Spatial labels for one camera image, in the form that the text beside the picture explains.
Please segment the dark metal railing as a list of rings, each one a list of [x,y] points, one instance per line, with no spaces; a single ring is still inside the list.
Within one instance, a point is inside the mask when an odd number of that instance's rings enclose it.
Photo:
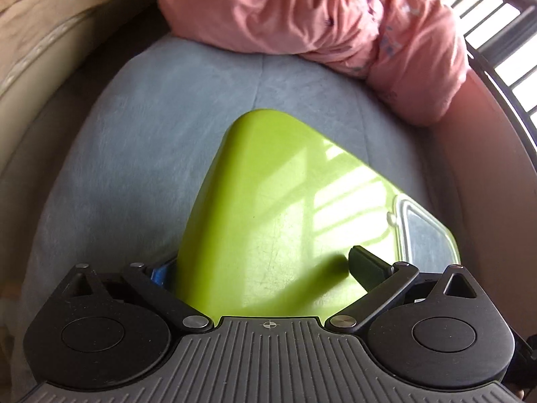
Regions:
[[[455,0],[471,65],[536,158],[536,0]]]

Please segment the green box lid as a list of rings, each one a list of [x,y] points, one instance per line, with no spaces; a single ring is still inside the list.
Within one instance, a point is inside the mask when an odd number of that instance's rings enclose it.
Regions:
[[[288,114],[251,111],[197,194],[175,293],[213,321],[327,319],[367,292],[349,273],[356,245],[428,273],[460,259],[447,227],[355,155]]]

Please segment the pink crumpled duvet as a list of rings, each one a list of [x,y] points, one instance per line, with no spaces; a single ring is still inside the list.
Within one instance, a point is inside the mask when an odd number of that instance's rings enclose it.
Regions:
[[[297,55],[355,77],[409,124],[441,120],[466,80],[441,0],[158,0],[172,32],[239,53]]]

